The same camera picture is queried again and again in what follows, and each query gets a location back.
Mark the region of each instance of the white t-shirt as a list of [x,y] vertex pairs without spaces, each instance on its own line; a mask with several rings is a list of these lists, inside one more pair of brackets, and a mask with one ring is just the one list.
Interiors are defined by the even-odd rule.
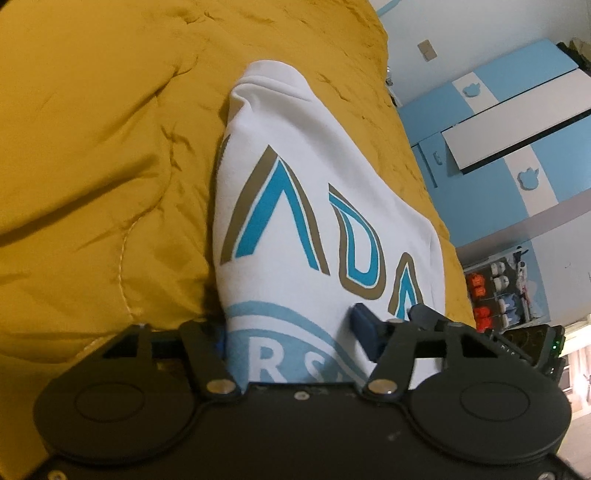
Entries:
[[350,307],[363,302],[382,320],[408,319],[416,303],[445,310],[429,220],[382,181],[305,78],[277,61],[252,63],[230,95],[213,253],[228,368],[241,387],[363,384],[375,364],[349,329]]

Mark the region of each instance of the white wall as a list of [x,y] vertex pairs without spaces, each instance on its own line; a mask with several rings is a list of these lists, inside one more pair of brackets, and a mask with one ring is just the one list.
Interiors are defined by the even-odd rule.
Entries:
[[591,475],[590,437],[591,415],[573,420],[558,451],[560,457],[568,461],[579,474],[586,478]]
[[[407,103],[536,40],[589,41],[588,1],[401,0],[381,17],[394,90]],[[426,39],[438,54],[430,62],[417,48]]]
[[531,241],[552,323],[591,313],[591,212]]

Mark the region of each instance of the quilted fabric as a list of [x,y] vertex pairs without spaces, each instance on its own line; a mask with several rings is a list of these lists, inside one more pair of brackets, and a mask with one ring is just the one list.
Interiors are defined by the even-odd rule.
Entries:
[[132,323],[220,313],[213,167],[228,93],[280,60],[440,237],[447,314],[462,271],[384,88],[366,0],[9,0],[0,10],[0,475],[44,458],[47,381]]

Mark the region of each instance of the yellow comforter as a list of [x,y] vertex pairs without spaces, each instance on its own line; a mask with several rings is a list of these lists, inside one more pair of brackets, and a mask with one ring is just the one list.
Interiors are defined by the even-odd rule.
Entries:
[[245,66],[296,67],[460,265],[384,88],[366,0],[9,0],[0,10],[0,476],[44,459],[47,381],[131,323],[219,312],[212,168]]

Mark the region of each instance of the metal bolt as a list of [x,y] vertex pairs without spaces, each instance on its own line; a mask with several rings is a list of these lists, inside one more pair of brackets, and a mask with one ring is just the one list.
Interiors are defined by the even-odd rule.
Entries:
[[308,392],[304,392],[304,391],[295,392],[294,398],[296,400],[308,400],[310,398],[310,394]]
[[236,388],[236,384],[232,380],[222,378],[221,380],[211,380],[207,383],[207,390],[216,395],[228,395]]
[[68,477],[61,470],[52,470],[47,474],[47,480],[68,480]]
[[398,389],[396,382],[380,378],[369,383],[368,389],[376,395],[391,395]]

